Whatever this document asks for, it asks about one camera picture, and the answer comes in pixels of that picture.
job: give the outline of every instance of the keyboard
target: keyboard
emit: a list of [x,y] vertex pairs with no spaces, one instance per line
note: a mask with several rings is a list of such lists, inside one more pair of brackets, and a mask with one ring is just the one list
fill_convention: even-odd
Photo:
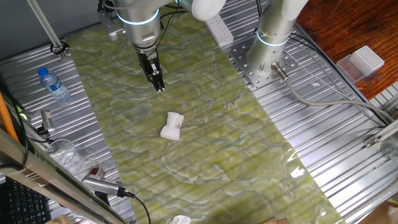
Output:
[[6,177],[0,185],[0,220],[3,224],[44,224],[49,221],[46,198]]

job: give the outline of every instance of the wooden floor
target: wooden floor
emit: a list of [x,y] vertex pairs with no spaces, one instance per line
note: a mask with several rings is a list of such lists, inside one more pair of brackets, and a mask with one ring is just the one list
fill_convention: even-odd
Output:
[[384,202],[359,224],[398,224],[397,205]]
[[309,0],[298,23],[335,63],[364,45],[385,61],[356,84],[368,99],[398,81],[398,0]]

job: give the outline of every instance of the cable connector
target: cable connector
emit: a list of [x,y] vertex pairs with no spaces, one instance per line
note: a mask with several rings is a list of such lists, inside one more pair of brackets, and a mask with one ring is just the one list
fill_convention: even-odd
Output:
[[289,77],[287,76],[287,74],[285,73],[285,71],[283,71],[283,69],[279,66],[278,62],[273,62],[271,64],[271,69],[274,72],[277,72],[280,76],[280,78],[282,79],[282,81],[286,81],[286,79],[288,79]]
[[131,197],[136,199],[145,209],[145,212],[148,216],[148,222],[150,222],[150,215],[148,212],[147,207],[145,206],[144,202],[140,200],[135,194],[128,192],[125,188],[120,187],[120,184],[117,181],[105,179],[93,174],[87,175],[81,181],[83,185],[88,187],[90,190],[94,190],[96,192],[102,192],[104,194],[115,195],[118,197]]

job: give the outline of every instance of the metal pole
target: metal pole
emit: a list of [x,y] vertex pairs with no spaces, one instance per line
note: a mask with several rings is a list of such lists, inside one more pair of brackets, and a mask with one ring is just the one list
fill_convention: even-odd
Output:
[[[32,9],[33,13],[35,14],[36,18],[39,20],[40,24],[42,25],[45,33],[48,35],[48,37],[51,40],[51,43],[54,45],[54,47],[57,50],[62,49],[63,45],[60,41],[60,39],[57,37],[57,35],[55,34],[54,30],[52,29],[49,21],[47,20],[47,18],[45,17],[42,9],[40,8],[39,4],[37,4],[36,0],[26,0],[27,3],[29,4],[30,8]],[[68,55],[66,54],[66,52],[62,52],[59,54],[59,56],[64,59],[67,58]]]

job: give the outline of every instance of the blue light ring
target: blue light ring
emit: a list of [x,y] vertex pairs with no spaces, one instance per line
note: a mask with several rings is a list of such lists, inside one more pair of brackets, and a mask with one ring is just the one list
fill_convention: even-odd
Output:
[[125,23],[127,23],[127,24],[131,24],[131,25],[143,25],[143,24],[147,24],[147,23],[150,22],[150,21],[153,21],[153,20],[157,17],[158,14],[159,14],[159,9],[156,10],[156,13],[154,14],[154,16],[152,16],[150,19],[147,19],[147,20],[142,21],[142,22],[130,22],[130,21],[127,21],[127,20],[123,19],[123,18],[119,15],[119,13],[118,13],[118,17],[119,17],[119,19],[120,19],[121,21],[123,21],[123,22],[125,22]]
[[266,44],[266,45],[268,45],[268,46],[271,46],[271,47],[278,47],[278,46],[282,46],[282,45],[284,45],[284,44],[286,44],[287,43],[287,41],[289,40],[289,38],[285,41],[285,42],[283,42],[283,43],[281,43],[281,44],[270,44],[270,43],[267,43],[267,42],[265,42],[264,40],[262,40],[261,38],[260,38],[260,36],[259,36],[259,33],[257,32],[257,37],[259,38],[259,40],[263,43],[263,44]]

